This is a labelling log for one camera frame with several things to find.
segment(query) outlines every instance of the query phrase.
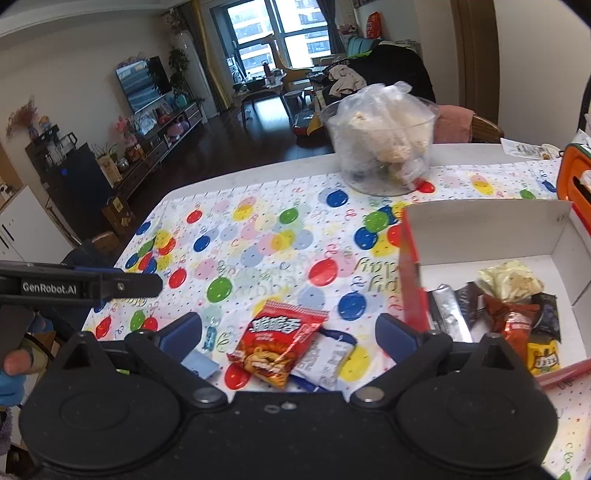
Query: television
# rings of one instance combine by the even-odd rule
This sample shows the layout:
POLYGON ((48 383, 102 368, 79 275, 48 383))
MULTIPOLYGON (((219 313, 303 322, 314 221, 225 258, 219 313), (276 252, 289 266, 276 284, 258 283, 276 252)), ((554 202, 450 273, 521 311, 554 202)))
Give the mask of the television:
POLYGON ((172 90, 159 57, 126 65, 117 69, 116 74, 134 113, 172 90))

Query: dried flower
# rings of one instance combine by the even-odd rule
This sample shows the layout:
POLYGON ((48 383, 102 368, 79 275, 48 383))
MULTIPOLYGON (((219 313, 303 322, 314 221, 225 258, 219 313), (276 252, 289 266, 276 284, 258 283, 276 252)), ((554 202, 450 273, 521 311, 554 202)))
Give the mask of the dried flower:
POLYGON ((16 112, 10 114, 8 117, 8 125, 6 126, 6 138, 10 138, 15 130, 27 129, 33 124, 33 120, 37 115, 37 108, 35 107, 35 97, 31 95, 28 103, 20 107, 16 112))

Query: door frame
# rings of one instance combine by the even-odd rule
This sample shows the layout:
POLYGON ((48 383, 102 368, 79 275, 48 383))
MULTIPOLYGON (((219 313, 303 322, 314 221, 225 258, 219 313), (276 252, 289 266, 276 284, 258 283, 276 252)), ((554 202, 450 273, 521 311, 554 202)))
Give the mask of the door frame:
POLYGON ((499 121, 499 38, 493 0, 450 0, 456 33, 459 105, 499 121))

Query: curtain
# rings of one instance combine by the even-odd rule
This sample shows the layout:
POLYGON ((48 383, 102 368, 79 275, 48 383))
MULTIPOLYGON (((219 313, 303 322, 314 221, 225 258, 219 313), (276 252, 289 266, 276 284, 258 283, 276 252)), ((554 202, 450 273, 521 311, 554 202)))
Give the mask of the curtain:
POLYGON ((320 11, 324 15, 329 31, 330 52, 332 54, 344 53, 345 47, 339 37, 339 30, 335 24, 335 0, 316 0, 320 11))
POLYGON ((222 75, 219 72, 218 65, 213 58, 213 49, 209 42, 205 22, 203 21, 203 14, 201 12, 201 4, 199 0, 191 0, 185 4, 177 7, 179 15, 189 29, 195 44, 195 50, 199 55, 205 76, 209 82, 209 87, 212 90, 213 101, 220 112, 228 110, 232 106, 232 98, 226 91, 222 81, 222 75))

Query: human hand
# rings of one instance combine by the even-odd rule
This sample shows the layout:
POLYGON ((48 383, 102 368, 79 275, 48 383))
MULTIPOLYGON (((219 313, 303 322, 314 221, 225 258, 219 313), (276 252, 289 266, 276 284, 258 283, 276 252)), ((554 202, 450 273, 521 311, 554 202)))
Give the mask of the human hand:
POLYGON ((24 372, 31 368, 31 355, 26 349, 10 352, 0 371, 0 407, 18 405, 25 393, 24 372))

